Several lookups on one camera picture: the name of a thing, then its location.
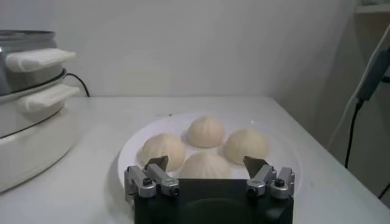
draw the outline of white handle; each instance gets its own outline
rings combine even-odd
[[[24,51],[8,54],[7,67],[13,72],[33,72],[63,63],[74,58],[76,53],[58,48],[46,48],[36,51]]]
[[[58,84],[40,92],[22,97],[18,100],[19,108],[24,112],[33,113],[56,103],[59,103],[80,91],[77,87]]]

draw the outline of white plate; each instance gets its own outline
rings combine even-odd
[[[274,130],[271,126],[262,124],[261,121],[254,121],[249,117],[239,117],[227,113],[194,113],[194,114],[180,114],[173,115],[171,117],[166,117],[155,121],[146,127],[142,128],[140,131],[136,132],[125,144],[123,147],[119,159],[118,159],[118,176],[121,180],[122,187],[124,187],[124,171],[127,166],[138,165],[142,166],[137,160],[137,153],[144,145],[145,141],[150,137],[158,135],[160,133],[170,133],[176,136],[180,136],[182,141],[187,147],[186,158],[190,157],[192,154],[204,151],[204,150],[214,150],[218,154],[223,156],[222,147],[212,148],[212,149],[201,149],[197,147],[190,146],[186,140],[186,132],[191,123],[201,117],[201,116],[213,116],[216,119],[220,120],[225,125],[226,137],[225,140],[232,134],[234,131],[237,131],[242,128],[253,128],[258,130],[260,133],[264,134],[269,141],[269,156],[266,158],[266,161],[274,166],[277,171],[282,167],[290,167],[296,173],[296,192],[298,192],[301,182],[301,166],[300,161],[297,156],[295,149],[290,148],[291,144],[288,144],[288,139],[283,138],[283,130]],[[238,166],[229,162],[232,167],[234,179],[248,179],[249,175],[244,166]],[[175,176],[180,172],[176,170],[175,172],[170,172],[171,176]]]

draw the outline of white countertop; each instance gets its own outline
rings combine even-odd
[[[294,223],[390,222],[390,210],[270,98],[73,98],[68,108],[79,120],[79,142],[53,167],[0,195],[1,223],[133,223],[116,173],[122,146],[169,114],[221,110],[260,114],[294,139],[303,169]]]

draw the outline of power cord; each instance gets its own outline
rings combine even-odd
[[[327,142],[327,149],[330,148],[330,146],[331,146],[331,144],[332,144],[332,142],[333,142],[335,136],[337,135],[337,132],[339,131],[339,129],[340,129],[342,123],[344,122],[344,120],[345,120],[345,118],[346,118],[346,116],[347,116],[348,108],[349,108],[349,106],[351,106],[352,102],[355,100],[356,95],[358,94],[358,92],[359,92],[361,86],[363,85],[364,80],[365,80],[366,76],[367,76],[368,73],[369,73],[370,67],[371,67],[372,63],[375,61],[374,58],[375,58],[376,55],[378,54],[378,51],[380,50],[381,45],[383,44],[383,42],[385,41],[386,37],[388,36],[389,31],[390,31],[390,24],[389,24],[388,27],[386,28],[386,31],[384,32],[384,34],[383,34],[381,40],[379,41],[377,47],[374,49],[374,51],[373,51],[373,53],[372,53],[370,59],[368,60],[368,64],[367,64],[367,66],[366,66],[366,68],[365,68],[365,70],[364,70],[364,72],[363,72],[363,75],[362,75],[361,78],[360,78],[359,84],[358,84],[358,86],[356,87],[356,90],[353,92],[351,98],[348,100],[348,102],[347,102],[347,104],[346,104],[346,107],[344,108],[344,111],[342,112],[342,116],[341,116],[341,118],[340,118],[340,121],[338,122],[338,124],[337,124],[335,130],[333,131],[333,133],[332,133],[331,136],[330,136],[329,141]]]
[[[344,162],[344,167],[346,169],[348,169],[349,155],[351,153],[351,148],[352,148],[353,130],[355,128],[356,117],[358,116],[359,110],[363,106],[363,103],[364,103],[364,100],[360,99],[356,103],[355,112],[353,112],[352,122],[351,122],[350,130],[349,130],[349,141],[348,141],[348,148],[347,148],[347,156],[346,156],[346,160]]]
[[[83,81],[82,79],[80,79],[80,77],[78,77],[77,75],[75,75],[75,74],[73,74],[73,73],[67,73],[67,74],[65,75],[65,77],[66,77],[66,76],[72,76],[72,77],[76,78],[76,79],[81,83],[81,85],[83,85],[83,88],[84,88],[84,91],[85,91],[85,94],[87,95],[87,97],[91,97],[91,96],[90,96],[90,92],[89,92],[89,90],[88,90],[86,84],[84,83],[84,81]]]
[[[385,196],[386,192],[390,189],[390,182],[388,183],[388,185],[383,189],[383,191],[380,193],[380,195],[378,196],[378,199],[382,199],[383,196]]]

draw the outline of white cable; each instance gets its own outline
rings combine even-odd
[[[335,130],[333,131],[333,133],[332,133],[331,136],[330,136],[330,139],[329,139],[328,144],[327,144],[327,149],[330,148],[330,145],[332,144],[332,142],[333,142],[335,136],[337,135],[337,132],[339,131],[339,129],[340,129],[342,123],[344,122],[344,119],[345,119],[346,116],[347,116],[348,108],[349,108],[349,106],[351,105],[351,103],[353,102],[353,100],[355,99],[356,95],[358,94],[361,85],[364,83],[364,80],[366,79],[367,73],[369,72],[369,69],[370,69],[370,67],[371,67],[371,63],[372,63],[372,61],[374,60],[375,56],[377,55],[377,52],[379,51],[380,46],[382,45],[382,43],[384,42],[385,38],[387,37],[387,35],[388,35],[388,33],[389,33],[389,30],[390,30],[390,24],[389,24],[388,27],[386,28],[386,31],[384,32],[384,34],[383,34],[382,38],[380,39],[380,41],[379,41],[377,47],[375,48],[375,50],[373,51],[373,53],[372,53],[370,59],[368,60],[367,66],[366,66],[366,68],[365,68],[365,70],[364,70],[364,72],[363,72],[363,75],[361,76],[361,79],[360,79],[360,81],[359,81],[359,84],[358,84],[358,86],[357,86],[355,92],[353,92],[351,98],[348,100],[347,105],[346,105],[346,107],[344,108],[344,111],[342,112],[342,116],[341,116],[341,118],[340,118],[340,121],[339,121],[338,125],[336,126]]]

